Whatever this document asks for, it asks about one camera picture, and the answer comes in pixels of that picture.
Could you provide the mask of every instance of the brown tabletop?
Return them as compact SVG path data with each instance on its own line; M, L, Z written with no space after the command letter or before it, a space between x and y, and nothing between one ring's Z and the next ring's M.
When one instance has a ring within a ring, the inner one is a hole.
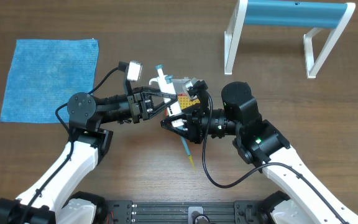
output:
M206 80L215 108L221 89L247 82L265 119L298 151L309 169L358 214L358 0L356 11L315 80L306 79L302 35L308 29L246 26L232 76L223 75L223 33L236 0L230 1L0 1L0 113L16 39L99 40L96 82L118 61L154 66L177 78ZM328 31L314 38L319 51ZM96 96L122 94L115 73ZM279 188L254 174L231 189L209 183L201 145L189 144L194 172L179 136L160 127L162 115L139 124L111 123L109 154L77 187L108 199L141 202L232 202L262 200ZM14 199L30 187L62 152L67 133L60 124L0 123L0 197ZM231 144L209 139L206 160L219 183L253 168Z

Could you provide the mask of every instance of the blue horizontal bar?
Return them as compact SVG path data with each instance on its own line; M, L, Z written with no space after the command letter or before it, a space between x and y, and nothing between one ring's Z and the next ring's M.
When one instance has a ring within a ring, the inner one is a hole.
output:
M347 4L249 0L244 24L335 29Z

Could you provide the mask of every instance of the blue mat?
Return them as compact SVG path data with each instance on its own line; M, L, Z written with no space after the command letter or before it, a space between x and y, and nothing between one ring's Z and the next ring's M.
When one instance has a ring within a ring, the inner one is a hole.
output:
M97 40L17 40L8 74L2 122L58 123L55 110L93 88ZM59 115L68 122L67 109Z

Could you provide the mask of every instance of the wooden table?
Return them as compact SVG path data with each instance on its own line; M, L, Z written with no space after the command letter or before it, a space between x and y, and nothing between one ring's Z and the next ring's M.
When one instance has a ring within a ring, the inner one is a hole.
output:
M154 66L177 78L207 81L215 107L221 89L247 82L260 113L297 149L322 183L358 214L358 0L348 27L315 80L307 80L302 35L307 29L247 26L233 76L223 75L223 32L236 0L218 1L0 1L0 113L16 39L99 40L96 82L118 61ZM315 38L321 49L328 32ZM96 92L122 94L122 74ZM163 202L261 200L278 190L254 174L231 189L210 184L201 146L190 144L194 172L178 136L160 127L162 115L139 124L107 124L115 131L109 154L77 190L106 198ZM210 139L207 164L219 183L252 168L237 155L233 137ZM60 124L0 123L0 197L15 198L52 165L66 143Z

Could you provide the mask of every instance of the white plastic object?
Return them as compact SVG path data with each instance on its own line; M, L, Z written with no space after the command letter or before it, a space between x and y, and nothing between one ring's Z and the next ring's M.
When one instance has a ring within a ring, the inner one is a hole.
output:
M71 143L68 142L61 156L46 171L46 173L28 190L21 193L16 199L21 204L27 205L35 194L35 190L51 176L58 166L66 159L70 152ZM90 144L75 141L74 151L71 160L56 174L49 184L42 191L42 197L38 197L31 205L34 208L40 208L42 205L49 207L49 210L55 212L57 222L60 219L60 211L63 204L67 201L75 187L80 183L84 176L92 171L98 164L98 149L91 147Z
M165 79L166 75L164 75L164 73L162 72L162 66L157 66L156 68L157 68L158 77L150 79L149 85L151 85L153 82L157 82L158 86L160 87L161 92L176 95L176 91L175 91L175 87L173 86L173 83L172 82L168 83L166 81L166 79ZM171 101L171 99L164 98L165 103L168 103L169 101ZM179 102L178 101L175 102L174 104L169 106L167 108L167 110L168 110L168 115L169 116L180 114L181 113L181 108L180 108ZM175 128L183 126L183 125L184 125L184 123L183 123L182 119L172 121L172 126L175 127Z
M240 41L242 27L246 19L248 0L238 0L233 14L230 18L229 25L224 33L224 74L232 75L234 59L236 58L237 48ZM339 21L338 26L331 31L328 39L319 55L314 62L312 37L320 32L321 28L313 28L303 36L303 45L305 49L306 74L307 78L316 78L318 71L327 59L327 56L333 49L338 38L347 26L353 15L356 5L352 2L347 3L347 9Z
M96 205L83 199L71 199L61 210L57 224L91 224Z
M276 224L313 224L311 218L292 199L274 207L271 215Z
M358 215L342 204L305 166L293 147L284 147L269 156L270 162L281 162L292 166L302 174L321 195L333 206L335 211L349 223L358 223ZM316 193L298 179L290 170L281 166L268 166L263 168L263 173L278 186L312 219L314 223L335 223L339 220L330 211L326 204Z
M321 66L323 65L324 61L327 59L329 53L333 49L335 43L341 36L343 30L345 29L347 23L351 19L354 9L356 5L352 2L346 3L347 8L342 16L341 20L339 21L338 26L333 29L329 35L326 43L324 44L323 49L321 50L320 55L318 56L317 60L314 61L313 56L313 44L311 42L312 38L322 31L322 28L313 28L307 34L303 35L303 45L305 48L305 62L306 62L306 74L308 78L316 78L318 71L320 70Z
M140 79L142 74L142 64L140 62L131 61L129 62L127 80L136 82Z

